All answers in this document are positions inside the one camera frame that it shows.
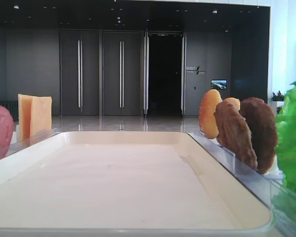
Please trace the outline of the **brown meat patty thin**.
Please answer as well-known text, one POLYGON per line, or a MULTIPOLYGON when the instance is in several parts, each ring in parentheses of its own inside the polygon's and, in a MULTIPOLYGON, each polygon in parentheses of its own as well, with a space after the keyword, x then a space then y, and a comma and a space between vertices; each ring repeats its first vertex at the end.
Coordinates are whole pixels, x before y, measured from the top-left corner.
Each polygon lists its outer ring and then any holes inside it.
POLYGON ((257 171, 258 161, 252 146, 250 129, 235 105, 223 100, 217 104, 214 116, 219 131, 218 142, 257 171))

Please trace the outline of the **yellow cheese slice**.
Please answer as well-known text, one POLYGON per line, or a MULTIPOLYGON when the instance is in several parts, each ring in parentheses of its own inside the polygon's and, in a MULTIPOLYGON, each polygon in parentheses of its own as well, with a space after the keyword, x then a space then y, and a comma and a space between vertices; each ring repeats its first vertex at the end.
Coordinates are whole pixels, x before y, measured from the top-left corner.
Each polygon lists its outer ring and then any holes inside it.
POLYGON ((30 136, 35 136, 52 128, 52 98, 32 97, 30 136))

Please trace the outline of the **dark brown meat patty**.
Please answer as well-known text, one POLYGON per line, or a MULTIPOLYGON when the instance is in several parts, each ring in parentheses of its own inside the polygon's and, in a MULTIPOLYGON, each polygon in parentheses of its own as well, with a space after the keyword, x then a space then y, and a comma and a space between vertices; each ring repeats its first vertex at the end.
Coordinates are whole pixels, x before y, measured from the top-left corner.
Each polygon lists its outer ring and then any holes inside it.
POLYGON ((240 114, 251 131, 251 142, 257 156, 258 173, 265 174, 275 161, 278 145, 275 114, 262 99, 250 97, 241 101, 240 114))

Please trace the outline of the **orange cheese slice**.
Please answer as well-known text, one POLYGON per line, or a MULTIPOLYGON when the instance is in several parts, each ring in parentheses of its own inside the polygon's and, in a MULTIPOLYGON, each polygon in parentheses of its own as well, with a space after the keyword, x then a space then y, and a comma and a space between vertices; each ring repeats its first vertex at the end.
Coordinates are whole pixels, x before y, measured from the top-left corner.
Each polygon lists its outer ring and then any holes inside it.
POLYGON ((32 100, 33 96, 18 94, 19 141, 30 137, 32 100))

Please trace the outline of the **green lettuce leaf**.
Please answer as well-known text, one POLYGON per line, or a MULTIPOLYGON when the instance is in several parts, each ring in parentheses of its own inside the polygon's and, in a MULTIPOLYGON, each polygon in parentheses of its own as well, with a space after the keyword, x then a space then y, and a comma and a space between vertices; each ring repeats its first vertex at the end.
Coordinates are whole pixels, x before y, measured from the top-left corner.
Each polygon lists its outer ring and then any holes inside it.
POLYGON ((284 172, 284 184, 296 193, 296 81, 287 91, 284 105, 276 116, 279 168, 284 172))

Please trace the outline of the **red tomato slice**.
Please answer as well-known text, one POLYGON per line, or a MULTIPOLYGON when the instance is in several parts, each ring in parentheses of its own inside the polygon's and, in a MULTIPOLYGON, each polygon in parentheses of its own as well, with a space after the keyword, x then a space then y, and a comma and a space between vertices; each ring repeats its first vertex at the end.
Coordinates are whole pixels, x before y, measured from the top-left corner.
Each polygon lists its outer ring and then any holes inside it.
POLYGON ((9 150, 13 129, 14 122, 9 110, 0 106, 0 159, 4 158, 9 150))

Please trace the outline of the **golden bun half outer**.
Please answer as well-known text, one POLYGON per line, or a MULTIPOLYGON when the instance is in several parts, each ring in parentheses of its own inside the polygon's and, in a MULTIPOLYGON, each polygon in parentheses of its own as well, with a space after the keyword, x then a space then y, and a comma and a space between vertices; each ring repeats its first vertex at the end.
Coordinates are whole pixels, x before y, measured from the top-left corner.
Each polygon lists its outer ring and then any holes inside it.
POLYGON ((218 136, 219 132, 214 112, 217 104, 221 101, 221 95, 216 89, 207 91, 201 100, 199 108, 199 126, 200 130, 208 139, 214 139, 218 136))

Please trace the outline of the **golden bun half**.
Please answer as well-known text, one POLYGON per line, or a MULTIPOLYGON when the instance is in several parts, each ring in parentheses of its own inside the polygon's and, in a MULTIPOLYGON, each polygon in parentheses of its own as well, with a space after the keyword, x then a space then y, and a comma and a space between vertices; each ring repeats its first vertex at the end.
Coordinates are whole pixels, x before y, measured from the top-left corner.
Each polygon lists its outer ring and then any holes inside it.
POLYGON ((201 100, 199 108, 199 126, 200 130, 208 139, 214 139, 218 136, 219 132, 214 112, 217 104, 221 101, 221 95, 216 89, 207 91, 201 100))
POLYGON ((235 108, 239 111, 240 110, 240 100, 234 97, 225 98, 223 101, 227 101, 235 106, 235 108))

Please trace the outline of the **golden bun half inner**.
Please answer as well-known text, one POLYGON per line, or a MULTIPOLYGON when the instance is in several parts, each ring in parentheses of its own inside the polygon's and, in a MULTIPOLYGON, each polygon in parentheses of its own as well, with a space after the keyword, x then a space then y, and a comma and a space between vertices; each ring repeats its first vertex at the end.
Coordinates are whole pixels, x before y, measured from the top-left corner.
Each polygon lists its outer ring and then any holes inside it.
POLYGON ((227 101, 235 106, 235 108, 239 111, 240 110, 240 100, 234 97, 225 98, 223 101, 227 101))

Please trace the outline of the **cream rectangular tray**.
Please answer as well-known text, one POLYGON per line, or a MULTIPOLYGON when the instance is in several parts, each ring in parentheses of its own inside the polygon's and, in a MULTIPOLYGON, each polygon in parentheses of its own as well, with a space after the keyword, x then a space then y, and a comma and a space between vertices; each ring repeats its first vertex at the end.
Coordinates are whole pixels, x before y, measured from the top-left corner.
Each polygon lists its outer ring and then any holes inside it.
POLYGON ((274 222, 181 132, 64 132, 0 160, 0 237, 265 237, 274 222))

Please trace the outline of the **clear acrylic rack left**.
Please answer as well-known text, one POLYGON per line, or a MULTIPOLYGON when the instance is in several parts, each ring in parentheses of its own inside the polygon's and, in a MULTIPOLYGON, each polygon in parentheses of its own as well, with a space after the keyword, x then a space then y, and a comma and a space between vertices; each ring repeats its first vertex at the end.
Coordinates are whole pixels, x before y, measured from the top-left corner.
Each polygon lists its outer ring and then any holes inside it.
POLYGON ((32 137, 27 138, 23 141, 20 141, 19 140, 19 128, 17 126, 16 131, 13 131, 12 140, 9 145, 9 149, 7 151, 6 157, 14 154, 16 152, 19 152, 27 147, 30 147, 34 144, 37 144, 41 141, 44 141, 44 140, 46 140, 58 133, 59 133, 59 131, 57 130, 57 128, 53 128, 51 130, 46 130, 46 131, 40 132, 39 134, 37 134, 35 136, 32 136, 32 137))

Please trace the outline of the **clear acrylic rack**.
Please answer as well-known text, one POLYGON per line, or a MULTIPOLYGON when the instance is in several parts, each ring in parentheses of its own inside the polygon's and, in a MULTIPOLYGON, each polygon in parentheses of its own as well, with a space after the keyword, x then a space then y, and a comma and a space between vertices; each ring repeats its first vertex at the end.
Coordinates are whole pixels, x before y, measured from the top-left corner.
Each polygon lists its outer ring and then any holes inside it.
POLYGON ((35 136, 32 136, 32 137, 27 138, 23 141, 20 141, 19 140, 19 128, 17 126, 16 131, 13 131, 12 140, 9 145, 9 149, 7 151, 6 157, 14 154, 16 152, 19 152, 27 147, 30 147, 34 144, 37 144, 41 141, 44 141, 44 140, 46 140, 58 133, 59 133, 59 131, 57 130, 57 128, 53 128, 51 130, 46 130, 46 131, 40 132, 39 134, 37 134, 35 136))
POLYGON ((281 236, 296 237, 296 193, 283 185, 282 171, 272 168, 271 173, 260 175, 215 139, 207 139, 197 130, 189 135, 273 211, 281 236))

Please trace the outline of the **clear acrylic rack right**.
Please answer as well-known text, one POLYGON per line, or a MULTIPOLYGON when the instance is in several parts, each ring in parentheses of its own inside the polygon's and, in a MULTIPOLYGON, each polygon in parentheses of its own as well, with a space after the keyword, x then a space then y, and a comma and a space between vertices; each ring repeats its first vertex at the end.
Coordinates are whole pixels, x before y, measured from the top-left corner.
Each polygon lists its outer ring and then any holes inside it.
POLYGON ((281 236, 296 237, 296 193, 283 185, 282 171, 272 168, 271 173, 260 175, 215 139, 207 139, 197 130, 189 135, 273 211, 281 236))

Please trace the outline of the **wall mounted display screen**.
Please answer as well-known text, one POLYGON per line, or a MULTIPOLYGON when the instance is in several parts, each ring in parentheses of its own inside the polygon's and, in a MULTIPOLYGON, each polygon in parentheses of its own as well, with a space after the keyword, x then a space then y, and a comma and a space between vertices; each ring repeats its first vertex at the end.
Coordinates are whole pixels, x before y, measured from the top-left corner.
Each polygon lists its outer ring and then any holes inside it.
POLYGON ((227 89, 227 80, 211 80, 211 89, 216 89, 216 90, 227 89))

